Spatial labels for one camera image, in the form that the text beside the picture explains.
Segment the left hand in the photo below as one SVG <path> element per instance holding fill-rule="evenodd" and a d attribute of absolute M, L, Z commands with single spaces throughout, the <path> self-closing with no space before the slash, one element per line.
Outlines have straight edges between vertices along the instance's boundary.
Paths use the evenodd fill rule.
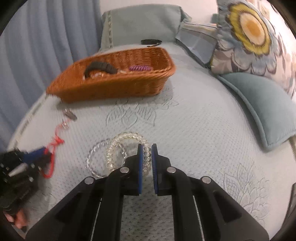
<path fill-rule="evenodd" d="M 20 209 L 14 216 L 4 212 L 4 216 L 7 218 L 8 222 L 13 223 L 18 229 L 22 229 L 28 224 L 27 216 L 23 209 Z"/>

